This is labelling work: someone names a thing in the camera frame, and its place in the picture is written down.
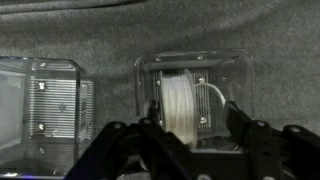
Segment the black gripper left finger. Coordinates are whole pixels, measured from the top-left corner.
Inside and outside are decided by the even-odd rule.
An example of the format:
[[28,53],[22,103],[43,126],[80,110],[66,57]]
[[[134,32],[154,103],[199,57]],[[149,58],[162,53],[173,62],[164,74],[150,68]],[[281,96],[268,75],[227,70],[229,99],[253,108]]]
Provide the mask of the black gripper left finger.
[[116,180],[145,170],[151,180],[192,180],[190,151],[157,123],[160,103],[149,100],[144,115],[126,125],[108,123],[74,164],[64,180]]

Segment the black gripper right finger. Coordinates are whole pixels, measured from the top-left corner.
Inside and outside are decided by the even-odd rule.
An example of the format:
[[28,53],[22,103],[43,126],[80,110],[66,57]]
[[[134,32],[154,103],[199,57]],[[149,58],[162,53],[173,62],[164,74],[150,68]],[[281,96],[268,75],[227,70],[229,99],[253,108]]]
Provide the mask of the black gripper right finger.
[[276,130],[233,101],[224,110],[227,129],[248,158],[250,180],[320,180],[319,135],[298,125]]

